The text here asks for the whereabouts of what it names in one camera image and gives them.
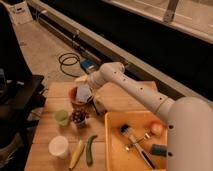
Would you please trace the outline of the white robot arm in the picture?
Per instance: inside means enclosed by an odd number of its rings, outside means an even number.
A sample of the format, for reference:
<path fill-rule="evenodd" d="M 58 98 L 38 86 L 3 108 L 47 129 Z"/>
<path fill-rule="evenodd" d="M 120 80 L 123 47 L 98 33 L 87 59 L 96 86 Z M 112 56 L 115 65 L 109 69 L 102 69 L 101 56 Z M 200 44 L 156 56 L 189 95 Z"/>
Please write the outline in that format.
<path fill-rule="evenodd" d="M 167 124 L 167 171 L 213 171 L 213 108 L 198 97 L 177 100 L 124 74 L 120 62 L 104 63 L 85 83 L 99 89 L 112 82 Z"/>

